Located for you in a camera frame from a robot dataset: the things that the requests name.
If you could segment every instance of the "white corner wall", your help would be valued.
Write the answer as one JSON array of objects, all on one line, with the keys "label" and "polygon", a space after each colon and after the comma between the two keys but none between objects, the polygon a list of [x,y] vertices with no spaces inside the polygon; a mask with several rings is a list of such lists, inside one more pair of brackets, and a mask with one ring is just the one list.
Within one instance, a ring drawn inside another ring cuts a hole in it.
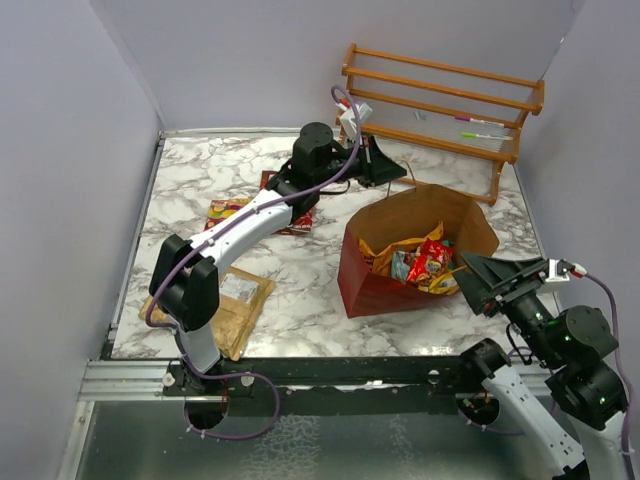
[{"label": "white corner wall", "polygon": [[[640,387],[640,3],[587,0],[545,75],[516,164],[546,254],[583,264],[618,301],[626,369]],[[609,304],[588,280],[563,306]],[[634,434],[638,447],[638,422]]]},{"label": "white corner wall", "polygon": [[352,42],[538,79],[581,2],[92,0],[168,129],[332,122]]},{"label": "white corner wall", "polygon": [[53,479],[160,129],[86,0],[0,8],[0,478]]}]

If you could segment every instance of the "cable clip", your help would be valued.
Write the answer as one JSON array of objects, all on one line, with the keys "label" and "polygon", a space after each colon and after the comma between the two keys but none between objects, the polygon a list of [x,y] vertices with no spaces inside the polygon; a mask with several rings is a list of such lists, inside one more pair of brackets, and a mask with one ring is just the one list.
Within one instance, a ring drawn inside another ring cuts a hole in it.
[{"label": "cable clip", "polygon": [[584,268],[582,265],[580,265],[579,263],[574,263],[573,264],[573,269],[571,270],[571,274],[574,277],[578,277],[578,278],[582,278],[587,274],[587,269]]}]

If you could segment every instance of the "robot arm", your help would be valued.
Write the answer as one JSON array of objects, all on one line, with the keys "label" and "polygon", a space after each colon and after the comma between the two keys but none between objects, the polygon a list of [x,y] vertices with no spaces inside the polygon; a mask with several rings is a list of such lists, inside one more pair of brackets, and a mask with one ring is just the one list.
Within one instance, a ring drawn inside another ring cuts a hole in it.
[{"label": "robot arm", "polygon": [[[308,212],[322,193],[305,192],[339,174],[352,154],[355,161],[340,176],[340,182],[355,179],[372,187],[407,174],[382,153],[372,136],[363,137],[357,152],[353,148],[343,148],[325,124],[304,126],[291,158],[248,205],[189,240],[172,235],[162,244],[149,290],[154,296],[163,290],[158,305],[173,319],[171,326],[180,345],[199,371],[208,371],[220,359],[210,325],[219,306],[219,275],[258,241]],[[246,220],[231,223],[238,217]],[[165,279],[187,257],[186,268],[180,268],[161,289]]]},{"label": "robot arm", "polygon": [[[559,281],[573,265],[542,258],[510,262],[473,253],[462,257],[469,271],[454,275],[474,313],[507,315],[541,366],[556,370],[547,386],[576,428],[582,447],[531,395],[495,342],[487,339],[462,355],[482,385],[533,439],[554,478],[634,479],[635,467],[622,449],[626,393],[604,362],[618,348],[607,320],[587,306],[553,317],[536,295],[548,279]],[[588,476],[583,476],[587,466]]]}]

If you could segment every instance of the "red paper bag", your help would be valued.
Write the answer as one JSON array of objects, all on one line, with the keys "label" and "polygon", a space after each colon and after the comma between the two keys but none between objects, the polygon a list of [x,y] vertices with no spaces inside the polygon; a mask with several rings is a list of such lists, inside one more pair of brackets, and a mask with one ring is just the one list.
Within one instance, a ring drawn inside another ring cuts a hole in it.
[{"label": "red paper bag", "polygon": [[392,277],[375,275],[365,264],[358,239],[374,253],[393,242],[424,237],[444,222],[444,239],[454,244],[454,263],[472,251],[492,255],[498,237],[478,204],[470,197],[441,185],[419,185],[361,208],[345,229],[338,285],[347,317],[414,310],[442,295],[422,292]]}]

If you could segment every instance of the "yellow snack bag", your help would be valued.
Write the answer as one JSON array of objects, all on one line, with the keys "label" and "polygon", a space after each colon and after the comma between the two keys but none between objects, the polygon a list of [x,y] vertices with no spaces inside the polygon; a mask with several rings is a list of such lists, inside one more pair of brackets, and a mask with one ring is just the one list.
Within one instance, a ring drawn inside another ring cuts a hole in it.
[{"label": "yellow snack bag", "polygon": [[447,270],[439,277],[434,278],[429,284],[429,287],[419,285],[418,288],[423,292],[435,293],[437,295],[453,295],[460,289],[458,283],[453,278],[453,273],[457,272],[458,270],[462,270],[463,268],[466,267],[459,267],[455,270]]},{"label": "yellow snack bag", "polygon": [[367,242],[362,238],[358,240],[358,244],[365,263],[371,269],[371,273],[375,273],[376,275],[385,275],[388,277],[391,276],[391,260],[393,259],[393,252],[396,250],[410,252],[422,245],[425,240],[440,240],[443,235],[444,224],[442,222],[438,222],[438,226],[429,232],[427,236],[422,238],[408,238],[406,240],[394,242],[378,254],[373,253],[371,247],[369,247]]}]

